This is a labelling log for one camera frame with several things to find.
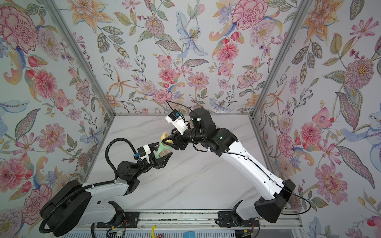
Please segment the clear printed baby bottle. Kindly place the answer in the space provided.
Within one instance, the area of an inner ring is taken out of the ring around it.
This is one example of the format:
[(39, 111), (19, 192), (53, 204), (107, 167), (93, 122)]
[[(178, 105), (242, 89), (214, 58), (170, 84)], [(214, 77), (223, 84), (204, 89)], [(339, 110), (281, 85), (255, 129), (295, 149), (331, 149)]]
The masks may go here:
[(158, 151), (155, 154), (155, 158), (156, 159), (162, 158), (162, 157), (168, 155), (171, 152), (172, 152), (172, 147), (167, 147), (167, 146), (160, 145), (159, 148), (158, 148)]

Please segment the yellow bottle collar with nipple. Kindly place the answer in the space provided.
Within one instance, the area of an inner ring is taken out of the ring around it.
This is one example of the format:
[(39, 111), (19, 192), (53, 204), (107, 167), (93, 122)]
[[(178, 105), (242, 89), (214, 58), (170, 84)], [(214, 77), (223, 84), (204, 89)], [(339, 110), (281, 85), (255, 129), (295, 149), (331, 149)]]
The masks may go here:
[(169, 132), (166, 132), (166, 133), (162, 134), (162, 136), (161, 136), (161, 143), (164, 146), (173, 147), (174, 143), (172, 141), (172, 138), (173, 138), (173, 135)]

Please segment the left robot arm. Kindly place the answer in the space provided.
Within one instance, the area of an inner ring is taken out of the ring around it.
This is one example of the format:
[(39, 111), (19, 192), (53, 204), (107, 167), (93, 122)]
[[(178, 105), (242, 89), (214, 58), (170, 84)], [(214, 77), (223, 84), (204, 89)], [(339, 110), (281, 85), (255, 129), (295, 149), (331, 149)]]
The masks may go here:
[[(117, 142), (130, 146), (134, 162), (122, 161), (117, 167), (113, 165), (109, 151)], [(115, 198), (133, 193), (140, 184), (140, 175), (151, 169), (164, 168), (173, 154), (172, 148), (172, 143), (156, 142), (135, 149), (125, 138), (112, 140), (106, 147), (105, 159), (114, 172), (114, 179), (92, 184), (76, 180), (67, 183), (40, 210), (43, 220), (39, 232), (60, 237), (78, 225), (124, 223), (125, 212)]]

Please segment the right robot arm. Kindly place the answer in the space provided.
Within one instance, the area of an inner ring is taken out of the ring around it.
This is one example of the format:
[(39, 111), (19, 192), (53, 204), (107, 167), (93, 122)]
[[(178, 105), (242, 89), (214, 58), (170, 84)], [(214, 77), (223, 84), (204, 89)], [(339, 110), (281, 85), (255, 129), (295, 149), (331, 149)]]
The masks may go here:
[(251, 218), (261, 217), (276, 223), (296, 188), (291, 180), (283, 180), (257, 161), (230, 130), (216, 126), (209, 111), (199, 108), (190, 113), (189, 126), (181, 113), (173, 110), (166, 121), (174, 126), (170, 136), (162, 140), (170, 141), (175, 150), (185, 150), (189, 144), (201, 144), (207, 152), (233, 165), (259, 192), (258, 200), (239, 201), (234, 209), (233, 219), (240, 224)]

